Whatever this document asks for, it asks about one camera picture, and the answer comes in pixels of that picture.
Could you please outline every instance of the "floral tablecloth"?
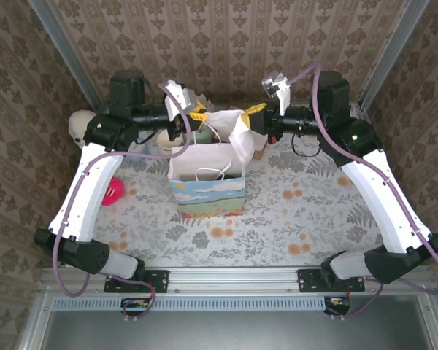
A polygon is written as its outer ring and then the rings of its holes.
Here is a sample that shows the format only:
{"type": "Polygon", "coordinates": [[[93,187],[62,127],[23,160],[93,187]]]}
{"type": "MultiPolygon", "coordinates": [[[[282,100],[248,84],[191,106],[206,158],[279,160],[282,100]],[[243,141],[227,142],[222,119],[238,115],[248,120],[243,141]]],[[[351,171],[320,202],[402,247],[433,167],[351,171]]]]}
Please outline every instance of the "floral tablecloth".
{"type": "MultiPolygon", "coordinates": [[[[250,162],[246,213],[237,217],[182,217],[168,162],[126,157],[116,173],[126,193],[100,208],[94,238],[152,267],[318,265],[343,249],[381,243],[363,198],[332,159],[299,157],[290,145],[285,136],[250,162]]],[[[318,143],[296,139],[296,148],[310,155],[318,143]]]]}

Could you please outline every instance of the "floral wallpaper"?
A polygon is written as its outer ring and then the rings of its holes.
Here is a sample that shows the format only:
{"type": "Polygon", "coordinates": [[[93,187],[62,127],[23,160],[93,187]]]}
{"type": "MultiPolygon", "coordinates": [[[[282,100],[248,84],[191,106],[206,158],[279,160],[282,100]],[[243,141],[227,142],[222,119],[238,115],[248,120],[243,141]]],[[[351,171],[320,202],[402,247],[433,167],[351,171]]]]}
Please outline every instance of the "floral wallpaper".
{"type": "MultiPolygon", "coordinates": [[[[342,72],[358,99],[407,2],[50,0],[100,96],[115,71],[142,69],[216,103],[260,101],[267,72],[292,77],[314,60],[342,72]]],[[[292,98],[308,99],[308,78],[292,98]]]]}
{"type": "Polygon", "coordinates": [[[429,2],[369,115],[407,197],[438,232],[438,1],[429,2]]]}
{"type": "Polygon", "coordinates": [[[48,257],[33,243],[55,215],[79,150],[68,117],[85,98],[27,1],[0,1],[0,350],[23,331],[48,257]]]}

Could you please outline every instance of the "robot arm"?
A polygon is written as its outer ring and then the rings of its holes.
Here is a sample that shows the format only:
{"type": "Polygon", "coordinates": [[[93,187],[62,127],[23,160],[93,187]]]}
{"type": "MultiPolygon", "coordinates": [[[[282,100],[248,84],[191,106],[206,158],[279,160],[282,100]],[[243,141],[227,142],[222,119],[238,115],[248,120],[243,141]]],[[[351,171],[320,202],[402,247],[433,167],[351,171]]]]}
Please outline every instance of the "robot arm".
{"type": "MultiPolygon", "coordinates": [[[[81,162],[69,194],[48,229],[37,230],[34,241],[52,252],[55,233],[69,205],[69,196],[77,179],[95,157],[112,151],[126,151],[139,131],[167,129],[169,137],[180,135],[184,125],[177,118],[178,109],[169,98],[163,104],[144,104],[143,78],[134,72],[118,72],[111,79],[112,102],[108,114],[97,114],[89,123],[84,136],[81,162]]],[[[395,202],[393,193],[371,169],[337,151],[321,135],[312,104],[310,108],[290,106],[290,90],[283,75],[272,73],[263,80],[270,97],[277,96],[279,105],[267,104],[265,109],[251,114],[246,122],[250,129],[268,135],[269,143],[280,140],[283,133],[298,137],[316,135],[321,149],[329,155],[356,185],[380,227],[383,245],[359,252],[340,252],[324,261],[322,275],[329,286],[344,284],[344,280],[359,276],[374,276],[382,283],[391,283],[420,265],[431,255],[395,202]]],[[[196,99],[191,90],[173,81],[167,88],[176,96],[185,113],[196,111],[196,99]]],[[[330,137],[344,150],[357,155],[390,175],[389,181],[401,193],[401,199],[415,219],[423,237],[438,252],[438,233],[417,218],[392,176],[380,139],[373,127],[364,120],[350,117],[349,84],[335,71],[323,71],[318,89],[318,110],[330,137]]],[[[201,120],[192,120],[192,130],[201,120]]],[[[93,167],[78,192],[70,216],[64,224],[58,260],[89,273],[106,273],[125,279],[143,281],[144,262],[109,248],[92,239],[96,213],[107,185],[122,161],[121,156],[105,157],[93,167]]]]}
{"type": "MultiPolygon", "coordinates": [[[[383,237],[383,245],[358,252],[340,252],[322,264],[323,276],[329,285],[358,276],[374,276],[382,283],[392,281],[411,271],[431,255],[413,233],[394,194],[383,179],[367,166],[338,153],[321,135],[310,108],[289,106],[288,86],[280,90],[285,78],[271,73],[262,84],[269,97],[278,97],[279,108],[270,105],[266,110],[250,115],[251,130],[268,134],[269,143],[279,141],[283,133],[298,137],[316,135],[321,149],[344,171],[360,191],[373,214],[383,237]]],[[[344,150],[367,160],[387,174],[397,189],[408,212],[419,227],[420,234],[438,252],[438,233],[418,219],[400,189],[388,165],[383,146],[373,127],[365,120],[350,117],[349,83],[335,71],[323,71],[318,89],[318,109],[330,137],[344,150]]]]}
{"type": "MultiPolygon", "coordinates": [[[[185,126],[177,118],[179,111],[170,98],[166,97],[162,104],[144,103],[143,79],[142,75],[132,71],[119,71],[111,79],[109,114],[96,114],[88,123],[80,164],[64,203],[49,228],[38,229],[34,235],[34,242],[45,251],[52,254],[55,235],[64,220],[70,197],[94,158],[113,151],[128,151],[140,131],[167,129],[171,139],[183,131],[185,126]]],[[[196,96],[192,90],[173,81],[168,81],[166,88],[177,97],[186,113],[196,108],[196,96]]],[[[192,121],[191,125],[194,129],[198,123],[192,121]]],[[[77,192],[69,217],[64,222],[58,260],[92,274],[105,273],[142,281],[145,273],[142,260],[92,239],[97,212],[122,159],[121,155],[104,157],[85,175],[83,186],[77,192]]]]}

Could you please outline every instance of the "pink object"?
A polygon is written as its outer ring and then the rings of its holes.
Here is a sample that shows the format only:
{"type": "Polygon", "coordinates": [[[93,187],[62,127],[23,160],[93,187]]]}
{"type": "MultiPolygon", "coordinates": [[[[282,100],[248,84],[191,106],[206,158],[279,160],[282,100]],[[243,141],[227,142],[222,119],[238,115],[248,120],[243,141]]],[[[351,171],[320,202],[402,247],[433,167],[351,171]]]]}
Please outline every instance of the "pink object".
{"type": "Polygon", "coordinates": [[[116,177],[112,178],[112,180],[109,182],[109,187],[105,192],[104,199],[102,200],[102,205],[111,206],[120,199],[124,192],[125,185],[123,184],[123,181],[117,179],[116,177]]]}

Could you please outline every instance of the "cable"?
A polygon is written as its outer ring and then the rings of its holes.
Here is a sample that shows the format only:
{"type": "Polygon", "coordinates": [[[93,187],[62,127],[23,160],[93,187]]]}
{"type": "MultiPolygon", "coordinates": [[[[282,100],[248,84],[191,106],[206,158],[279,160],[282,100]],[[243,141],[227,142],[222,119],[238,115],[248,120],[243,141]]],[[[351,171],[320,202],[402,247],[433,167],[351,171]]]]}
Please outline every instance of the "cable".
{"type": "Polygon", "coordinates": [[[292,146],[292,151],[293,151],[296,155],[299,155],[300,157],[311,158],[311,157],[316,157],[317,155],[320,154],[320,152],[321,152],[321,146],[318,148],[318,151],[316,151],[316,153],[315,153],[314,155],[301,155],[300,153],[298,153],[298,152],[295,150],[295,145],[293,144],[293,140],[294,140],[294,139],[295,139],[295,134],[292,135],[291,146],[292,146]]]}
{"type": "Polygon", "coordinates": [[[147,88],[149,89],[149,93],[151,94],[151,104],[154,104],[155,95],[154,95],[153,86],[151,85],[150,81],[146,77],[143,77],[143,82],[145,82],[145,84],[147,85],[147,88]]]}
{"type": "Polygon", "coordinates": [[[337,311],[335,311],[334,309],[332,309],[332,308],[329,308],[328,306],[326,306],[326,310],[328,310],[328,311],[330,311],[330,312],[332,312],[333,314],[335,314],[335,315],[337,315],[337,316],[340,316],[341,317],[341,319],[346,319],[346,318],[348,318],[348,317],[352,317],[352,316],[355,316],[355,315],[358,315],[359,313],[361,313],[363,310],[365,310],[366,308],[368,308],[376,299],[378,299],[378,297],[380,296],[380,294],[381,294],[381,292],[383,291],[383,289],[384,289],[384,284],[383,283],[381,283],[380,281],[378,281],[378,280],[376,280],[376,279],[371,279],[371,278],[369,278],[369,277],[364,277],[364,279],[366,280],[366,281],[369,281],[369,282],[374,282],[374,283],[378,283],[379,285],[380,285],[380,288],[378,288],[378,290],[377,290],[377,292],[373,295],[373,297],[364,305],[364,306],[362,306],[361,308],[359,308],[358,310],[356,310],[356,311],[354,311],[354,312],[352,312],[352,313],[350,313],[350,314],[345,314],[345,315],[341,315],[339,312],[337,312],[337,311]]]}
{"type": "Polygon", "coordinates": [[[145,144],[146,142],[148,142],[149,140],[151,140],[156,134],[158,133],[157,130],[154,130],[146,139],[144,139],[143,141],[138,141],[135,140],[135,144],[145,144]]]}
{"type": "MultiPolygon", "coordinates": [[[[410,227],[413,229],[413,232],[416,234],[420,242],[427,248],[430,255],[434,258],[434,260],[438,264],[438,254],[431,248],[430,243],[423,237],[420,229],[418,228],[417,224],[415,224],[414,219],[412,218],[412,215],[410,215],[409,210],[404,204],[404,201],[402,200],[400,194],[398,193],[397,189],[394,187],[394,185],[389,180],[389,177],[387,177],[379,168],[371,164],[370,162],[367,162],[361,157],[357,157],[356,155],[353,155],[352,153],[342,149],[339,147],[336,142],[333,141],[333,139],[330,137],[328,132],[326,131],[323,121],[321,120],[320,112],[318,109],[318,83],[320,79],[320,72],[321,72],[321,64],[319,62],[314,62],[313,64],[309,65],[302,73],[300,73],[297,77],[288,80],[288,85],[293,84],[297,80],[301,79],[305,74],[307,74],[312,69],[315,69],[315,74],[313,76],[313,90],[312,90],[312,106],[313,106],[313,113],[315,115],[316,122],[318,124],[318,129],[320,130],[321,134],[325,138],[325,140],[333,147],[338,153],[344,155],[347,158],[350,158],[352,160],[355,160],[358,163],[364,164],[365,166],[372,169],[375,173],[377,173],[381,179],[385,182],[385,184],[390,188],[391,192],[393,193],[394,197],[396,198],[397,202],[399,203],[399,206],[401,207],[402,212],[404,213],[407,221],[409,222],[410,227]]],[[[438,290],[435,289],[427,289],[420,287],[416,284],[413,284],[410,281],[407,281],[406,279],[400,278],[399,281],[411,286],[412,288],[415,288],[417,290],[420,290],[421,292],[425,292],[432,295],[438,295],[438,290]]]]}
{"type": "Polygon", "coordinates": [[[347,283],[347,295],[345,296],[349,300],[349,309],[347,310],[347,313],[349,314],[350,307],[352,306],[352,299],[350,298],[350,286],[347,283]]]}
{"type": "Polygon", "coordinates": [[[134,156],[134,157],[144,157],[144,158],[150,158],[150,159],[170,159],[170,158],[175,158],[175,157],[178,157],[179,155],[183,154],[187,150],[188,146],[190,145],[191,127],[190,127],[190,122],[188,121],[186,113],[183,111],[183,108],[180,106],[180,104],[175,99],[175,97],[166,89],[165,85],[159,84],[159,87],[161,88],[162,91],[165,92],[165,94],[168,97],[170,97],[170,99],[172,100],[173,104],[177,107],[177,109],[178,109],[178,111],[180,113],[180,116],[183,119],[183,122],[185,123],[185,129],[186,129],[186,141],[185,141],[185,145],[182,147],[182,149],[180,151],[178,151],[178,152],[176,152],[176,153],[174,153],[172,155],[146,155],[146,154],[137,153],[137,152],[120,152],[120,151],[104,153],[103,155],[99,155],[98,157],[95,157],[94,159],[92,159],[92,161],[89,162],[88,166],[86,166],[86,168],[82,171],[82,175],[80,176],[80,178],[78,179],[76,185],[74,186],[73,192],[70,195],[70,198],[68,200],[68,205],[66,206],[66,210],[64,212],[64,216],[63,216],[62,222],[60,224],[60,228],[58,229],[57,236],[55,237],[55,243],[53,244],[53,250],[52,250],[53,274],[55,275],[55,279],[57,281],[58,286],[63,290],[65,295],[67,295],[69,297],[79,297],[82,293],[84,293],[84,291],[86,290],[86,287],[88,286],[89,273],[85,277],[85,282],[84,282],[81,290],[79,292],[76,292],[76,293],[70,292],[65,287],[65,284],[64,284],[64,282],[62,281],[62,279],[60,277],[60,271],[58,270],[58,247],[60,246],[60,241],[61,241],[62,235],[64,234],[64,228],[68,225],[68,218],[70,216],[70,211],[71,211],[71,209],[73,207],[73,203],[74,203],[74,200],[76,198],[76,195],[78,194],[78,191],[80,190],[81,185],[82,185],[84,179],[89,174],[90,169],[94,166],[94,164],[99,162],[101,159],[103,159],[105,157],[116,156],[116,155],[131,155],[131,156],[134,156]]]}
{"type": "Polygon", "coordinates": [[[376,299],[378,299],[378,297],[380,296],[381,292],[383,291],[383,289],[385,287],[385,285],[383,283],[381,283],[380,281],[378,281],[376,279],[371,279],[369,277],[364,277],[364,279],[366,281],[369,281],[369,282],[374,282],[374,283],[380,284],[380,288],[378,288],[377,292],[373,295],[372,299],[370,299],[364,306],[362,306],[361,308],[359,308],[358,310],[356,310],[356,311],[354,311],[354,312],[352,312],[350,314],[344,315],[345,319],[348,318],[348,317],[352,317],[352,316],[358,315],[363,310],[368,308],[376,299]]]}
{"type": "Polygon", "coordinates": [[[122,309],[122,314],[125,317],[125,320],[127,321],[128,318],[132,318],[134,321],[136,321],[137,319],[141,319],[142,317],[146,316],[146,314],[149,312],[149,310],[154,306],[155,303],[155,289],[153,286],[151,286],[150,284],[146,283],[146,282],[142,282],[142,281],[132,281],[130,279],[122,279],[121,277],[118,276],[108,276],[110,279],[116,279],[117,281],[123,282],[123,283],[129,283],[129,284],[139,284],[140,286],[146,287],[151,291],[151,299],[150,299],[150,303],[147,306],[147,308],[138,316],[129,316],[126,313],[126,307],[130,304],[133,303],[137,303],[141,300],[128,300],[125,304],[123,304],[123,309],[122,309]]]}

